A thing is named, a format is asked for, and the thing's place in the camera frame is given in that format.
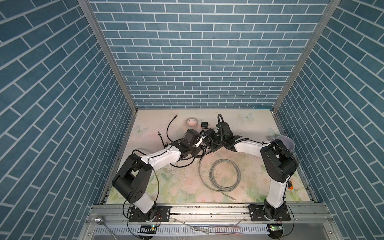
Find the black network switch box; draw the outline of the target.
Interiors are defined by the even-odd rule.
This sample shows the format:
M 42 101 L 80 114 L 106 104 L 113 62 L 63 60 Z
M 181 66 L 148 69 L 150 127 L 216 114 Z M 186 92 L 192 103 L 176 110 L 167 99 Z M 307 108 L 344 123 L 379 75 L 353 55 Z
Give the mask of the black network switch box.
M 204 145 L 207 146 L 210 151 L 215 152 L 223 147 L 220 134 L 216 133 L 215 130 L 202 130 L 200 135 L 203 138 Z

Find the black power adapter with cord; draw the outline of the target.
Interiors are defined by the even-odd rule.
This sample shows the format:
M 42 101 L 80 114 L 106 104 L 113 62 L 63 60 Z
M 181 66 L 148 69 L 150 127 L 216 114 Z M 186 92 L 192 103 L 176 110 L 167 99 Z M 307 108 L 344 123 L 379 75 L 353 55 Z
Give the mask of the black power adapter with cord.
M 201 128 L 202 129 L 209 129 L 210 128 L 210 124 L 208 122 L 201 122 Z

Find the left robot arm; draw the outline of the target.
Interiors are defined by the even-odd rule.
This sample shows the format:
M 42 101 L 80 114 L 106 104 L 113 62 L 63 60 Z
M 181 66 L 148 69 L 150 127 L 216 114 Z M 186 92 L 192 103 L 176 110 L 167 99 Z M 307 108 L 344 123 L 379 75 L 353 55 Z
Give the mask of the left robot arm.
M 203 150 L 200 146 L 203 140 L 199 132 L 189 129 L 181 139 L 163 150 L 141 157 L 129 155 L 113 178 L 112 186 L 143 214 L 154 213 L 156 201 L 146 193 L 152 173 L 188 155 L 197 156 Z

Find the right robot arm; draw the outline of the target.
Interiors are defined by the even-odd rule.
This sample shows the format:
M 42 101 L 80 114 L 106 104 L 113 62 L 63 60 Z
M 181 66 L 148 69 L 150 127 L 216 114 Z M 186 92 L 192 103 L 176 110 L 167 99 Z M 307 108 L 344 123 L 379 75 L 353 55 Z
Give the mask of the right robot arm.
M 233 135 L 226 122 L 217 124 L 218 141 L 227 150 L 262 158 L 267 174 L 271 178 L 265 200 L 265 210 L 277 211 L 285 204 L 285 195 L 290 178 L 296 172 L 299 162 L 293 155 L 294 141 L 287 136 L 278 136 L 269 143 L 258 142 Z

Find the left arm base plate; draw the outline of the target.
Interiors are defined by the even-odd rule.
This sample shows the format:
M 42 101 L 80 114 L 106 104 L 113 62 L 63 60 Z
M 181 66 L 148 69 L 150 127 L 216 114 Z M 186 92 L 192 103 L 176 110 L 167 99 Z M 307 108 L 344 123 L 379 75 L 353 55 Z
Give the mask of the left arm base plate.
M 129 209 L 129 222 L 130 223 L 144 223 L 144 222 L 169 222 L 171 207 L 170 206 L 153 206 L 147 213 L 143 213 L 139 208 L 133 205 Z

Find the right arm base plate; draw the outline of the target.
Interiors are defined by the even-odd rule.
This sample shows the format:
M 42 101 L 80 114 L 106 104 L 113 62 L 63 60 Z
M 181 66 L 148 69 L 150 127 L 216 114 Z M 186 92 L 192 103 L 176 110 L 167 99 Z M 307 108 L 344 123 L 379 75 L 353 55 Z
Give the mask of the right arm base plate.
M 268 203 L 266 205 L 248 205 L 250 218 L 252 222 L 277 221 L 289 222 L 291 220 L 290 212 L 286 204 L 279 208 L 273 208 Z

